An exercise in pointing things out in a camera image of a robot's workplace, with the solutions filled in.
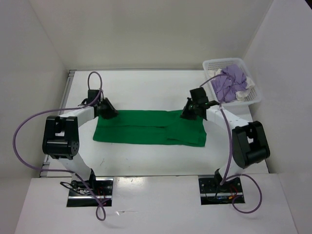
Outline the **green t-shirt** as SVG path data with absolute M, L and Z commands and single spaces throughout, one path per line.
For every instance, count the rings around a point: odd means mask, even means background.
M 181 118 L 182 110 L 119 110 L 112 119 L 98 118 L 93 140 L 144 145 L 204 147 L 203 119 Z

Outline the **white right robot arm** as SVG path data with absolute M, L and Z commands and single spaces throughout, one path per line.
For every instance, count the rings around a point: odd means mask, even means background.
M 231 180 L 239 177 L 244 169 L 266 160 L 271 152 L 263 125 L 259 121 L 248 122 L 205 97 L 195 101 L 187 98 L 181 117 L 195 120 L 199 117 L 227 131 L 229 135 L 229 158 L 226 165 L 214 173 L 214 186 L 224 192 Z

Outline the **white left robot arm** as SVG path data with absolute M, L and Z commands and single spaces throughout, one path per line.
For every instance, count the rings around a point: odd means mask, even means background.
M 96 117 L 111 119 L 118 115 L 108 98 L 96 102 L 94 106 L 79 108 L 59 116 L 46 119 L 42 149 L 51 158 L 61 162 L 72 174 L 73 181 L 87 195 L 98 188 L 94 171 L 85 164 L 79 154 L 79 127 Z

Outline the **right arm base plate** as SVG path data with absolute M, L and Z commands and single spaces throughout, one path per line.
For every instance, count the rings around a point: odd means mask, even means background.
M 232 201 L 234 201 L 234 204 L 245 203 L 239 178 L 219 186 L 213 175 L 207 175 L 199 176 L 198 183 L 201 205 L 231 204 Z

